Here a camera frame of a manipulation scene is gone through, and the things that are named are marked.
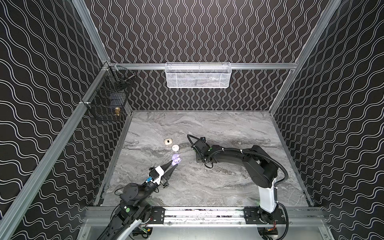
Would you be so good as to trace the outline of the purple round disc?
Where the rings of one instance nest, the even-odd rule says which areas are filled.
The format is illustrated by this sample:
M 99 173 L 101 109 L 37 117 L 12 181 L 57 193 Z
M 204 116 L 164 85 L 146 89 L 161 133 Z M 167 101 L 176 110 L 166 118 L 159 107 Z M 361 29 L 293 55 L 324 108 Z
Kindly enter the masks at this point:
M 180 162 L 181 162 L 181 157 L 180 157 L 180 154 L 174 154 L 172 156 L 172 166 L 176 166 L 178 165 Z

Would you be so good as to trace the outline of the white round disc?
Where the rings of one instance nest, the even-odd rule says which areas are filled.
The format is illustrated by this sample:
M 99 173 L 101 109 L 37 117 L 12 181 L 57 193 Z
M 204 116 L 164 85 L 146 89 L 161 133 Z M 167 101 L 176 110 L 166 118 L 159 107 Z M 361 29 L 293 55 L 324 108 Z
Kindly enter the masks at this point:
M 179 151 L 179 149 L 180 149 L 180 146 L 179 146 L 179 145 L 173 145 L 173 146 L 172 146 L 172 150 L 173 150 L 174 152 Z

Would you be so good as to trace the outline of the cream earbud charging case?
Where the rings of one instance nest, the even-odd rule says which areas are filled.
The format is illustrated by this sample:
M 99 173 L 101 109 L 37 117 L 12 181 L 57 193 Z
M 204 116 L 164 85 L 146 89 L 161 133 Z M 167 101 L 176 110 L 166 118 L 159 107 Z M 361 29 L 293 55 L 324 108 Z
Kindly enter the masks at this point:
M 171 145 L 173 143 L 173 140 L 171 138 L 165 139 L 164 143 L 166 146 Z

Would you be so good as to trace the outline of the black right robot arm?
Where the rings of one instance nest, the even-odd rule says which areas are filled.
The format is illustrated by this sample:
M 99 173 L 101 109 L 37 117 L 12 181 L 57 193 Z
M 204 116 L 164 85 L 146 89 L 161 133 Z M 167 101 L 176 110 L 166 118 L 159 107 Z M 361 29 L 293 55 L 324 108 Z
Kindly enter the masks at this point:
M 275 224 L 279 213 L 277 186 L 288 180 L 286 168 L 269 156 L 260 146 L 249 149 L 224 148 L 220 145 L 210 146 L 206 138 L 187 135 L 191 148 L 195 151 L 197 162 L 212 169 L 215 164 L 227 163 L 242 166 L 250 179 L 258 186 L 259 219 L 264 224 Z

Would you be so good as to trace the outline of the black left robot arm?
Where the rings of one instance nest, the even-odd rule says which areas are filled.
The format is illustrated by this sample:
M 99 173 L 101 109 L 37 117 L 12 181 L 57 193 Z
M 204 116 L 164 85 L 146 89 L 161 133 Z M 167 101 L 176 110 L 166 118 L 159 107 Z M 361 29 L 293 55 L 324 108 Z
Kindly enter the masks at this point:
M 120 203 L 98 239 L 126 240 L 134 230 L 149 223 L 153 219 L 153 207 L 147 202 L 147 198 L 152 193 L 158 193 L 159 187 L 166 188 L 169 185 L 168 180 L 180 161 L 180 156 L 176 154 L 168 163 L 151 167 L 147 179 L 142 184 L 129 183 L 120 188 Z

